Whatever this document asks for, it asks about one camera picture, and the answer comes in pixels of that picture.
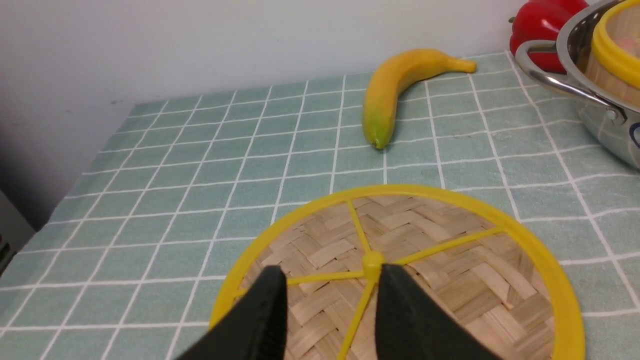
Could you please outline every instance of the woven bamboo basket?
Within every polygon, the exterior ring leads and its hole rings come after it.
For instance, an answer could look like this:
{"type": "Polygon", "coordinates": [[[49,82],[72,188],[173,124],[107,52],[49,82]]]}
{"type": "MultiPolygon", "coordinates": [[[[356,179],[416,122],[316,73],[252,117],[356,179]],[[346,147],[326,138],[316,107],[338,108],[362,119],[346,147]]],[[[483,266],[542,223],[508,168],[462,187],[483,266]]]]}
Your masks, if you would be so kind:
{"type": "Polygon", "coordinates": [[[640,107],[640,0],[626,0],[602,16],[585,75],[609,94],[640,107]]]}
{"type": "Polygon", "coordinates": [[[544,246],[496,209],[425,189],[358,189],[283,218],[231,271],[211,325],[265,266],[279,265],[288,280],[286,359],[376,359],[377,289],[363,257],[378,252],[501,358],[583,357],[575,295],[544,246]]]}

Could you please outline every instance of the pot handle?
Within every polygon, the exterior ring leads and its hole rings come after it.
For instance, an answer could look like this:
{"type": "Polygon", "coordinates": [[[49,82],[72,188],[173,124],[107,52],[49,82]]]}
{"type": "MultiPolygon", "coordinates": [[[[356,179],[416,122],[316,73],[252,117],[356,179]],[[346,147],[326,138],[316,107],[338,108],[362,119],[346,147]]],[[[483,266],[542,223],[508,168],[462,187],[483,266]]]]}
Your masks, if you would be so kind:
{"type": "Polygon", "coordinates": [[[634,144],[640,149],[640,122],[636,122],[635,124],[629,127],[629,136],[631,136],[631,140],[634,144]]]}
{"type": "Polygon", "coordinates": [[[559,92],[563,95],[572,96],[583,101],[590,102],[607,109],[607,117],[615,121],[615,124],[622,124],[626,120],[624,113],[615,104],[595,95],[594,93],[581,89],[579,87],[569,85],[549,73],[542,71],[529,57],[529,52],[536,53],[556,53],[556,42],[551,40],[530,40],[522,43],[516,51],[516,62],[518,66],[533,80],[540,85],[559,92]]]}

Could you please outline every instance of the yellow center knob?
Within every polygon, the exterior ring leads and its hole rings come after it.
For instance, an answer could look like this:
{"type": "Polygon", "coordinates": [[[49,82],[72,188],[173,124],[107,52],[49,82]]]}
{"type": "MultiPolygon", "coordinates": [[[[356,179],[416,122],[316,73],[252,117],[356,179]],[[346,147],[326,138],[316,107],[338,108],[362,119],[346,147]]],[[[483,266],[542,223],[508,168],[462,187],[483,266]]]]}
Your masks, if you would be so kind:
{"type": "Polygon", "coordinates": [[[370,251],[362,257],[362,269],[364,277],[368,281],[378,282],[380,273],[382,272],[382,264],[385,263],[385,257],[378,251],[370,251]]]}

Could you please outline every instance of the wall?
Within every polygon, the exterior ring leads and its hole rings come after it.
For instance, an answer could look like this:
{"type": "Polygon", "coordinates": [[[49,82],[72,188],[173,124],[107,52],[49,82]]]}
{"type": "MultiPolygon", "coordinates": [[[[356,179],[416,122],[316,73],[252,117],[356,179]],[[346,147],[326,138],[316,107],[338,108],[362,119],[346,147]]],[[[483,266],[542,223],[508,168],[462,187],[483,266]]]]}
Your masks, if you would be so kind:
{"type": "Polygon", "coordinates": [[[524,0],[3,0],[0,186],[42,225],[131,104],[504,49],[524,0]]]}

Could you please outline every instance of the banana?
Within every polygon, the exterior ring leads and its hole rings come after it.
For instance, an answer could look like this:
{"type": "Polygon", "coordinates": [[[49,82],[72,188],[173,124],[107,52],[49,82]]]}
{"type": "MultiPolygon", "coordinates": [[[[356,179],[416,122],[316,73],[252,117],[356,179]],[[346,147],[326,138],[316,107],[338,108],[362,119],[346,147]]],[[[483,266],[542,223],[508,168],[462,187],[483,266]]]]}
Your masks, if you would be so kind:
{"type": "Polygon", "coordinates": [[[405,51],[382,63],[373,73],[362,107],[367,142],[384,149],[394,133],[398,95],[417,81],[449,71],[475,72],[476,63],[435,49],[405,51]]]}

